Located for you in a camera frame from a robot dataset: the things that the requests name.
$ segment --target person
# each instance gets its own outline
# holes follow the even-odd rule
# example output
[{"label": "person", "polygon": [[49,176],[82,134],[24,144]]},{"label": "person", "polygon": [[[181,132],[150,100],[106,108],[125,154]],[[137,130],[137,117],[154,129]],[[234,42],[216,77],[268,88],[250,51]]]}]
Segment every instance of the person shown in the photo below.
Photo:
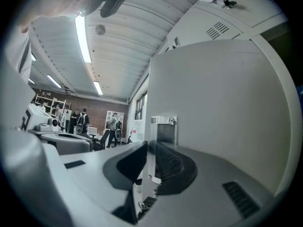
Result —
[{"label": "person", "polygon": [[30,0],[17,22],[4,48],[4,63],[12,66],[27,83],[32,56],[28,26],[39,17],[87,16],[95,11],[103,0]]},{"label": "person", "polygon": [[41,108],[45,112],[45,107],[44,107],[44,101],[40,101],[40,105],[38,105],[39,108]]},{"label": "person", "polygon": [[87,127],[89,126],[89,116],[87,115],[86,108],[83,108],[82,113],[80,113],[79,117],[84,116],[85,122],[82,130],[82,134],[87,133]]},{"label": "person", "polygon": [[73,134],[73,133],[74,133],[74,126],[77,125],[77,120],[78,120],[78,118],[79,118],[79,109],[77,109],[77,110],[71,115],[69,134]]},{"label": "person", "polygon": [[56,119],[58,121],[61,121],[61,119],[63,117],[63,114],[61,112],[61,106],[60,106],[60,104],[56,104],[55,109],[56,109]]},{"label": "person", "polygon": [[110,132],[109,132],[108,144],[107,144],[106,148],[110,147],[110,144],[111,144],[111,142],[112,142],[113,139],[115,139],[114,147],[117,146],[118,139],[116,137],[116,124],[118,122],[119,122],[119,116],[118,116],[117,113],[114,113],[112,119],[110,120],[110,122],[108,124]]}]

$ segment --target ceiling light fixture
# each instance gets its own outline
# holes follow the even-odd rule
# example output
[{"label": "ceiling light fixture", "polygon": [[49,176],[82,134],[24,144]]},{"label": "ceiling light fixture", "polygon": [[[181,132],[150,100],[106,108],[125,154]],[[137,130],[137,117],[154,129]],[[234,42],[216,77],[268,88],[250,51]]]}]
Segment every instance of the ceiling light fixture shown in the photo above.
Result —
[{"label": "ceiling light fixture", "polygon": [[32,60],[33,60],[33,61],[36,61],[36,60],[37,60],[36,57],[33,55],[33,53],[32,53]]},{"label": "ceiling light fixture", "polygon": [[94,84],[95,84],[95,88],[96,88],[97,92],[99,93],[99,95],[103,95],[99,82],[94,81]]},{"label": "ceiling light fixture", "polygon": [[47,75],[47,77],[58,87],[62,88],[50,75]]},{"label": "ceiling light fixture", "polygon": [[85,17],[77,16],[75,22],[76,22],[78,41],[79,41],[83,59],[85,62],[91,63],[91,59],[89,55],[89,47],[87,45],[86,33],[85,33]]},{"label": "ceiling light fixture", "polygon": [[33,83],[33,84],[35,84],[35,82],[33,82],[31,79],[28,79],[28,81],[30,82],[30,83]]}]

